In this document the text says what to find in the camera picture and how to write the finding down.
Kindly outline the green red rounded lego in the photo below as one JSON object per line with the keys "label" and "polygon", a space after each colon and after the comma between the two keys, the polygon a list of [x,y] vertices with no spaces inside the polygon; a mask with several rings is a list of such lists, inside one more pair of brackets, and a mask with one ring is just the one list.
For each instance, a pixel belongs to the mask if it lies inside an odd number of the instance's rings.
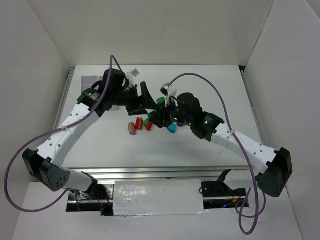
{"label": "green red rounded lego", "polygon": [[152,126],[153,126],[153,123],[150,122],[149,118],[147,118],[144,122],[143,122],[143,126],[145,127],[145,129],[147,131],[150,131]]}

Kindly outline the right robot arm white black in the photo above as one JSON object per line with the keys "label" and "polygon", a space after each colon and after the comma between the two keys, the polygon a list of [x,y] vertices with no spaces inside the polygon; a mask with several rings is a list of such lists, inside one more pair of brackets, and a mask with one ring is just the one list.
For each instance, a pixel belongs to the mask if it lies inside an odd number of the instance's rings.
{"label": "right robot arm white black", "polygon": [[172,123],[190,127],[201,140],[217,144],[237,156],[249,159],[258,175],[257,186],[266,195],[278,198],[293,173],[291,153],[263,145],[246,135],[231,129],[222,118],[203,111],[200,101],[192,93],[176,95],[176,89],[168,83],[160,89],[165,101],[158,104],[150,121],[159,128]]}

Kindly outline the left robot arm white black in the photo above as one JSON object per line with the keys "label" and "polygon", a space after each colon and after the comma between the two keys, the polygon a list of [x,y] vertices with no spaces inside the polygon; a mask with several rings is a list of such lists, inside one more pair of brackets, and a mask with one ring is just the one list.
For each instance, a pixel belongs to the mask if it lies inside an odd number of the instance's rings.
{"label": "left robot arm white black", "polygon": [[130,116],[155,109],[145,82],[140,83],[141,95],[138,94],[134,83],[138,75],[136,69],[128,73],[107,69],[101,80],[81,93],[69,116],[43,144],[22,153],[29,173],[53,192],[62,188],[86,193],[95,190],[97,180],[87,173],[64,168],[65,158],[82,135],[113,107],[125,107]]}

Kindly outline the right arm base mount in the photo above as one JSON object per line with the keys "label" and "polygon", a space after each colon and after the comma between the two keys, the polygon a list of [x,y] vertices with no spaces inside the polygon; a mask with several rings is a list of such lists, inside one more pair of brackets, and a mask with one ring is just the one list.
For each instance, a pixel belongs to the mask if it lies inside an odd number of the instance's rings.
{"label": "right arm base mount", "polygon": [[202,181],[199,193],[203,197],[203,207],[210,209],[234,209],[247,196],[244,188],[230,189],[223,182]]}

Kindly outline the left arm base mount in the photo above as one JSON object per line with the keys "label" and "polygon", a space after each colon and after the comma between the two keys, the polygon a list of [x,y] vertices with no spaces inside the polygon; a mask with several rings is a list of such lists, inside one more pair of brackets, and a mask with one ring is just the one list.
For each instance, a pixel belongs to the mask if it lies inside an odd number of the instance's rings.
{"label": "left arm base mount", "polygon": [[87,194],[79,190],[70,190],[67,199],[67,213],[95,212],[101,216],[114,216],[114,184],[99,184],[97,191]]}

